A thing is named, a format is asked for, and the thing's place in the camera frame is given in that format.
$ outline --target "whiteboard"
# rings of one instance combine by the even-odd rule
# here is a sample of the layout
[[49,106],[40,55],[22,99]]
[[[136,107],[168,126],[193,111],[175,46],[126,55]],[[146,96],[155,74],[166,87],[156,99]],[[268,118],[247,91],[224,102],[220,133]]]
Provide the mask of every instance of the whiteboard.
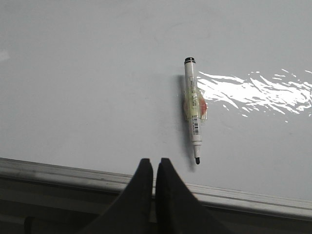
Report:
[[[0,156],[312,199],[309,0],[0,2]],[[182,112],[206,90],[200,165]]]

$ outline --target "whiteboard marker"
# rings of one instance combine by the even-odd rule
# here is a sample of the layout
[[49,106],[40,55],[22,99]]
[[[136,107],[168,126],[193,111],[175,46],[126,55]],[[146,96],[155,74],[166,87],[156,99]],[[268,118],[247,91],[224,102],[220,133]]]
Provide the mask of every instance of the whiteboard marker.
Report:
[[194,157],[196,164],[200,163],[200,146],[202,143],[201,140],[201,102],[199,100],[200,94],[198,93],[197,87],[197,77],[195,70],[195,59],[186,58],[184,61],[185,69],[185,81],[186,81],[186,90],[185,90],[185,102],[184,110],[186,112],[186,117],[189,124],[190,139],[194,148]]

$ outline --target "barcode label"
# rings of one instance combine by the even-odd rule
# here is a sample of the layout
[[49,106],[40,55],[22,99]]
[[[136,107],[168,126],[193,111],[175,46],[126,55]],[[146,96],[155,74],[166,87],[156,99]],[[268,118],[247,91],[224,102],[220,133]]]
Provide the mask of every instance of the barcode label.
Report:
[[192,94],[195,93],[195,83],[194,83],[194,80],[191,80],[191,92],[192,92]]
[[192,108],[197,108],[197,93],[196,93],[196,80],[195,77],[190,77],[191,95],[192,95]]
[[192,124],[193,124],[193,135],[199,135],[198,116],[192,117]]

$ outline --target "barcode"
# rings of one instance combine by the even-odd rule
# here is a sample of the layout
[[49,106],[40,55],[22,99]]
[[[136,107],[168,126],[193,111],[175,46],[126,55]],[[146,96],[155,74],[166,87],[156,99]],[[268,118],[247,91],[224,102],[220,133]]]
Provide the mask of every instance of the barcode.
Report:
[[196,96],[192,96],[192,105],[193,105],[193,108],[197,106],[197,102],[196,102]]
[[194,85],[194,81],[193,80],[191,80],[191,92],[192,92],[192,94],[195,93],[195,85]]
[[198,116],[192,117],[192,123],[193,123],[193,135],[199,135]]

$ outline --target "black marker cap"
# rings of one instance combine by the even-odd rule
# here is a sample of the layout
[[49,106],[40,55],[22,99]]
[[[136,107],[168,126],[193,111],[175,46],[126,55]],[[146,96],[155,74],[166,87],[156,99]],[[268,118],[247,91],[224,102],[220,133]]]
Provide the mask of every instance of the black marker cap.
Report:
[[195,59],[192,58],[192,57],[188,57],[184,60],[184,64],[187,63],[187,62],[195,62]]

